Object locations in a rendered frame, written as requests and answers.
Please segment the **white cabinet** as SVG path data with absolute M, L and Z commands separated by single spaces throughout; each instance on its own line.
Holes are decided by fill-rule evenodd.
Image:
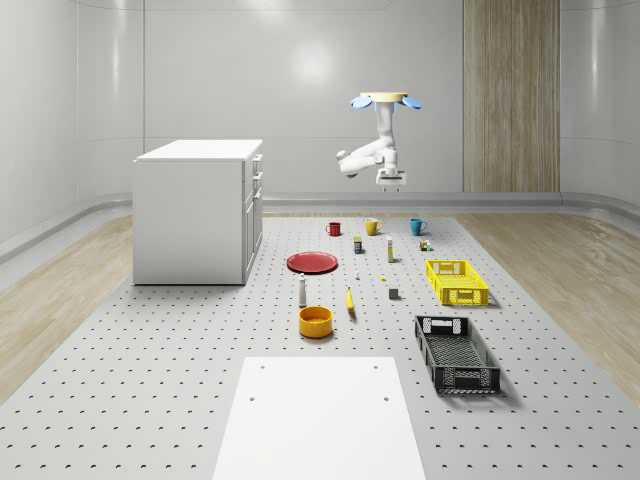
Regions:
M 176 140 L 134 161 L 134 283 L 247 282 L 262 240 L 261 146 Z

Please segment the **yellow bowl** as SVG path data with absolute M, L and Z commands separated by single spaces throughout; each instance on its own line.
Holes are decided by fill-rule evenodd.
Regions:
M 299 331 L 308 338 L 322 338 L 333 331 L 332 312 L 322 306 L 308 306 L 299 311 Z

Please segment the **yellow basket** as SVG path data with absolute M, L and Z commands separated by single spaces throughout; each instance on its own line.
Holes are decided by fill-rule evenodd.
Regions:
M 426 276 L 443 305 L 488 304 L 488 286 L 466 260 L 427 260 Z

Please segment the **white board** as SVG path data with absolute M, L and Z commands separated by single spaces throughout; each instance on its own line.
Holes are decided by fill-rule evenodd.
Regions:
M 391 357 L 248 357 L 213 480 L 425 480 Z

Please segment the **dark grey basket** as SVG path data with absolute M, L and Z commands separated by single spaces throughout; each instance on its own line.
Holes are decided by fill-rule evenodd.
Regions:
M 416 315 L 415 336 L 436 390 L 500 390 L 500 366 L 467 317 Z

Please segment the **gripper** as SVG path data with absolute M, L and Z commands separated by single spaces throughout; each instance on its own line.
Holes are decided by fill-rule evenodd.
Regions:
M 399 170 L 395 175 L 390 175 L 384 169 L 379 169 L 376 184 L 384 191 L 399 191 L 400 187 L 406 184 L 406 172 Z

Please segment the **red plate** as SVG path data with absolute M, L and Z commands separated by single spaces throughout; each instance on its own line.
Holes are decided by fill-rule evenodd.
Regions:
M 287 267 L 290 270 L 305 274 L 327 273 L 337 266 L 337 258 L 324 252 L 301 252 L 287 259 Z

